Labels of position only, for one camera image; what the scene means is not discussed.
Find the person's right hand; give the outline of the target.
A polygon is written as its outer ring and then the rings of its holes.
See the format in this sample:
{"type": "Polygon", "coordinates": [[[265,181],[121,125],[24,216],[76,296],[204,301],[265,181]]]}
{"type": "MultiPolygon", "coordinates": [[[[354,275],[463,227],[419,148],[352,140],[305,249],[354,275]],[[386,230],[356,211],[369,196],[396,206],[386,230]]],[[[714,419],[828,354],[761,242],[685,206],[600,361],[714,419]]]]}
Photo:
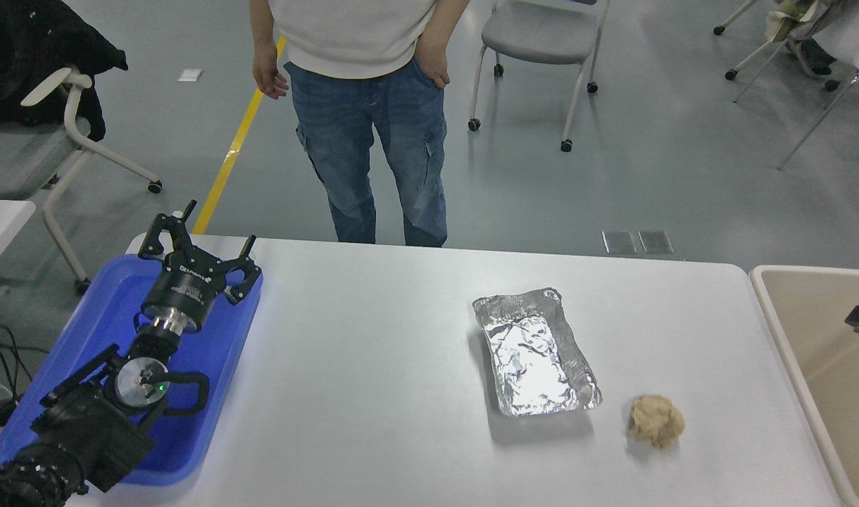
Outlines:
{"type": "Polygon", "coordinates": [[[286,77],[278,70],[278,52],[269,39],[253,43],[252,73],[259,92],[269,99],[287,96],[290,89],[286,77]]]}

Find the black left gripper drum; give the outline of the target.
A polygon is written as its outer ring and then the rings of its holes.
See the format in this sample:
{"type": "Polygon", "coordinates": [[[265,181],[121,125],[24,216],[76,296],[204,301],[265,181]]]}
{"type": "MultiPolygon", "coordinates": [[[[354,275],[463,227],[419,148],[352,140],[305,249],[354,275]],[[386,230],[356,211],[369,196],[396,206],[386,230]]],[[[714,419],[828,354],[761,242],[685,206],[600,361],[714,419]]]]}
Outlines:
{"type": "Polygon", "coordinates": [[[184,264],[166,265],[147,292],[141,312],[165,330],[198,332],[226,286],[225,274],[215,268],[206,267],[198,273],[184,264]]]}

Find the person's left hand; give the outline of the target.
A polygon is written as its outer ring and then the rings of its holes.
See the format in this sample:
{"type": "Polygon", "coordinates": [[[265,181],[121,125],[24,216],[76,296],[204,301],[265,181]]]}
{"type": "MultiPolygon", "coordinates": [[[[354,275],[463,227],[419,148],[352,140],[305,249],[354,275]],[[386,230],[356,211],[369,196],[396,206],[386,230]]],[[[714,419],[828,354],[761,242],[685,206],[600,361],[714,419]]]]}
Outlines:
{"type": "Polygon", "coordinates": [[[445,39],[424,38],[417,42],[415,48],[415,57],[421,71],[438,89],[445,89],[450,84],[447,49],[448,42],[445,39]]]}

